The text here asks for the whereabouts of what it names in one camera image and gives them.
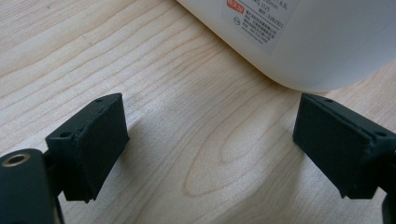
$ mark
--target red label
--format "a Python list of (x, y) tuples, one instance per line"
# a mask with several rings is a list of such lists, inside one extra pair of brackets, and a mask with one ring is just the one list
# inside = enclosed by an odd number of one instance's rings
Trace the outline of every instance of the red label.
[(227, 0), (227, 6), (241, 14), (244, 14), (245, 8), (235, 0)]

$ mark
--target light wooden surface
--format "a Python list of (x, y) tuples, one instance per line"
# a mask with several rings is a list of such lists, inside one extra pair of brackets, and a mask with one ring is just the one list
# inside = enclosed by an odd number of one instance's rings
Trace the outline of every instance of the light wooden surface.
[[(322, 93), (396, 132), (396, 62)], [(66, 223), (381, 223), (384, 192), (341, 199), (292, 142), (300, 92), (260, 73), (175, 0), (2, 1), (0, 155), (122, 92), (131, 141)]]

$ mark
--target white bottle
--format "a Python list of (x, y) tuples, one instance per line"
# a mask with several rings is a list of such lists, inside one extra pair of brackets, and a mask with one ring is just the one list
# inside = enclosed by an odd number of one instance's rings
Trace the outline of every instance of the white bottle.
[(274, 81), (329, 91), (396, 59), (396, 0), (177, 0)]

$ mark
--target product label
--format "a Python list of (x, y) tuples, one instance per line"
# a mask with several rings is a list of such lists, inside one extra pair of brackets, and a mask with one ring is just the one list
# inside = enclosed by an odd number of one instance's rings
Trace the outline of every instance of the product label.
[(222, 17), (271, 53), (299, 0), (225, 0)]

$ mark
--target wooden table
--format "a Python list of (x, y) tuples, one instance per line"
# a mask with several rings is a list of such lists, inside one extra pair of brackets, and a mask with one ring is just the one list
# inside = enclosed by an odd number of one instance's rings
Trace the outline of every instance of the wooden table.
[[(341, 199), (294, 145), (300, 92), (175, 0), (0, 3), (0, 153), (32, 147), (122, 92), (131, 141), (66, 223), (381, 223), (384, 192)], [(322, 93), (396, 132), (396, 62)]]

